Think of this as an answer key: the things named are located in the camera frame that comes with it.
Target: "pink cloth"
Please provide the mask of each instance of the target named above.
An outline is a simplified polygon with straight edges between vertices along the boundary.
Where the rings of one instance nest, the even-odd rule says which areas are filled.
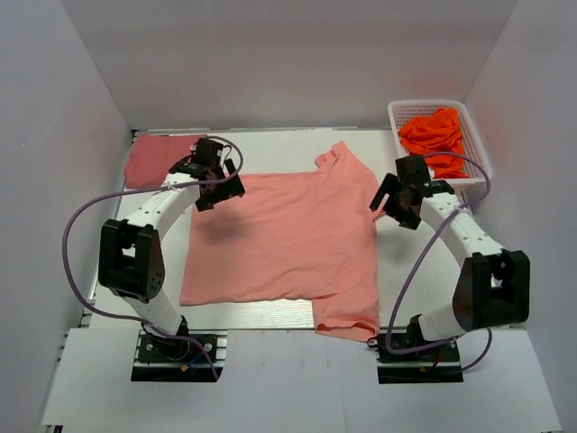
[[[204,135],[139,135],[124,167],[126,187],[159,187],[170,167],[189,155],[190,146],[202,137]]]
[[[246,194],[193,212],[181,305],[311,299],[316,332],[379,332],[379,184],[343,142],[318,170],[241,176]]]

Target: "gray wall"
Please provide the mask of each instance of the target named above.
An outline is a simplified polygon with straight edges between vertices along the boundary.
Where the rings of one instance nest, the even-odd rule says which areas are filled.
[[[115,186],[128,142],[127,126],[60,2],[2,2],[3,432],[32,432],[40,421],[64,332],[81,313],[62,270],[62,230],[75,208]],[[73,265],[84,290],[106,210],[89,213],[73,234]]]
[[[379,126],[464,99],[517,0],[63,0],[132,128]]]
[[[519,1],[466,101],[495,170],[476,217],[532,261],[528,331],[567,432],[577,432],[576,23],[574,1]]]

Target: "folded cloth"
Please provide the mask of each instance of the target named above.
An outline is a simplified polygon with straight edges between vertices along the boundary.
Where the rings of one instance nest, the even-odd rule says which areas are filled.
[[[124,166],[127,188],[159,187],[178,160],[190,154],[190,146],[204,135],[139,135]]]
[[[454,152],[463,155],[463,134],[459,112],[454,108],[439,108],[433,115],[420,115],[406,122],[398,131],[401,144],[411,155],[433,152]],[[449,155],[426,159],[435,171],[436,179],[468,178],[463,173],[464,161]]]
[[[342,142],[318,170],[241,176],[246,193],[193,211],[181,305],[311,299],[316,332],[379,332],[379,184]]]

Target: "laundry basket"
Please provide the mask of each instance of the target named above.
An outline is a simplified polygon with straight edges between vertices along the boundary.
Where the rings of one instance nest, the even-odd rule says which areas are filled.
[[[424,99],[424,100],[405,100],[394,101],[389,104],[390,126],[397,145],[397,154],[399,158],[408,155],[407,150],[403,147],[398,138],[398,130],[403,125],[417,115],[432,115],[438,108],[454,108],[459,112],[459,122],[461,123],[461,132],[463,133],[463,148],[465,156],[480,164],[487,172],[489,178],[492,177],[493,171],[489,165],[487,154],[483,149],[481,138],[477,134],[475,125],[467,112],[467,108],[458,101],[443,99]],[[481,172],[469,162],[465,162],[463,172],[468,179],[445,179],[455,189],[466,189],[471,185],[484,183]]]

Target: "blue wire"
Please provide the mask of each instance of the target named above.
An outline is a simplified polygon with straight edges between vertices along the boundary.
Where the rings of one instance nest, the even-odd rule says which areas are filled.
[[[187,362],[187,367],[190,368],[192,367],[192,364],[194,364],[196,361],[198,361],[200,359],[200,357],[202,356],[202,352],[199,353],[197,356],[195,356],[194,358],[192,358],[191,361]]]

